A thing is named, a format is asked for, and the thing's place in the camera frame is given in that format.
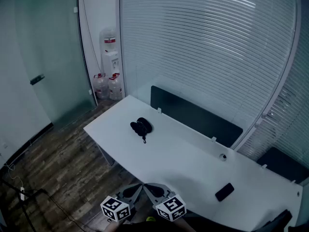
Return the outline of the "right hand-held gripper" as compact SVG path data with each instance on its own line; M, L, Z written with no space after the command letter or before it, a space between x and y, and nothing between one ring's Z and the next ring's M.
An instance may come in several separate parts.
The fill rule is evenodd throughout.
M159 216L175 221L186 214L186 203L174 191L167 186L158 183L146 183L143 189L148 198L154 204L154 209Z

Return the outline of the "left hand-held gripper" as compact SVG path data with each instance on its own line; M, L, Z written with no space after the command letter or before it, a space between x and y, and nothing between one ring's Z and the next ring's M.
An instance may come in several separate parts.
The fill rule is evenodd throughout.
M136 213L134 204L143 190L142 184L131 184L123 187L113 196L107 196L100 204L101 210L108 219L115 222L131 221Z

